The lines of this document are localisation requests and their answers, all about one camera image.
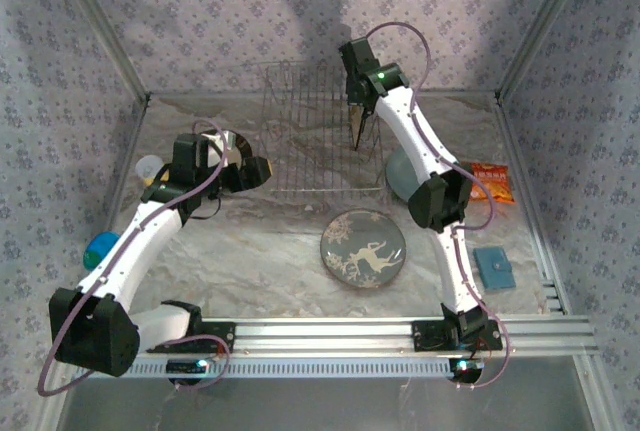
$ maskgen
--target decorative plate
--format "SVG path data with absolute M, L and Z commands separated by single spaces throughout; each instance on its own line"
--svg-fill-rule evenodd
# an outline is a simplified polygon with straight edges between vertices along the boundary
M 331 221 L 322 233 L 320 254 L 339 280 L 359 288 L 376 288 L 400 272 L 407 245 L 390 218 L 357 209 Z

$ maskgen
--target marble surface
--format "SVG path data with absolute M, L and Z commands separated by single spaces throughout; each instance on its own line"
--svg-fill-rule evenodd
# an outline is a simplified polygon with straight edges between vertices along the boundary
M 418 102 L 442 141 L 459 159 L 506 162 L 488 100 L 430 97 Z M 254 149 L 269 154 L 273 150 L 262 139 L 261 110 L 262 96 L 154 98 L 143 120 L 132 163 L 146 154 L 169 161 L 177 134 L 189 132 L 193 121 L 202 117 L 215 118 L 221 126 L 241 132 Z M 314 132 L 300 129 L 296 123 L 280 125 L 300 133 Z M 397 141 L 384 125 L 382 138 L 384 155 L 388 156 L 397 147 Z M 274 172 L 278 173 L 285 164 L 275 165 Z M 336 178 L 349 183 L 349 176 Z M 357 193 L 291 196 L 272 193 L 275 182 L 272 179 L 260 189 L 225 197 L 220 213 L 213 219 L 189 221 L 151 265 L 132 311 L 150 309 L 165 299 L 179 299 L 201 306 L 208 317 L 390 317 L 441 313 L 440 278 L 430 243 L 431 232 L 418 228 L 406 205 L 389 190 L 366 196 Z M 116 231 L 122 231 L 135 214 L 143 187 L 130 169 L 115 220 Z M 210 214 L 216 205 L 207 202 L 198 213 Z M 406 262 L 386 286 L 355 289 L 340 282 L 323 265 L 322 232 L 333 218 L 354 208 L 373 209 L 391 217 L 405 236 Z M 468 221 L 479 222 L 486 213 L 486 203 L 471 203 Z M 500 313 L 548 312 L 519 205 L 499 204 L 491 228 L 469 233 L 467 245 L 470 250 L 476 246 L 502 245 L 513 263 L 517 287 L 490 293 L 484 293 L 473 263 L 476 283 L 487 304 Z

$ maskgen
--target orange snack bag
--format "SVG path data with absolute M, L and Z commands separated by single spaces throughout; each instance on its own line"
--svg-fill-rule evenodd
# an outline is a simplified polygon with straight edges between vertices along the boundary
M 482 181 L 496 201 L 500 203 L 515 203 L 511 185 L 509 184 L 509 167 L 503 164 L 471 163 L 473 174 Z M 485 201 L 487 195 L 480 187 L 473 183 L 471 201 Z

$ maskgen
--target wall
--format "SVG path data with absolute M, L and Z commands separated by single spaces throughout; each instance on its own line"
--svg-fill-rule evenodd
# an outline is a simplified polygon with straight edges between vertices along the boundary
M 428 88 L 498 87 L 542 0 L 100 0 L 151 91 L 260 89 L 241 65 L 338 59 L 337 48 L 387 20 L 426 33 Z M 410 79 L 425 66 L 417 39 L 372 38 Z
M 73 0 L 0 6 L 0 429 L 25 429 L 48 298 L 102 230 L 133 97 Z
M 640 0 L 569 0 L 508 110 L 573 311 L 640 429 Z

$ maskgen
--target blue wallet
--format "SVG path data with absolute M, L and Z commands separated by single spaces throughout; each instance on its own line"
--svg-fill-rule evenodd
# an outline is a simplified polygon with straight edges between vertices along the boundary
M 515 288 L 511 263 L 502 246 L 475 248 L 473 256 L 476 258 L 480 278 L 485 289 Z

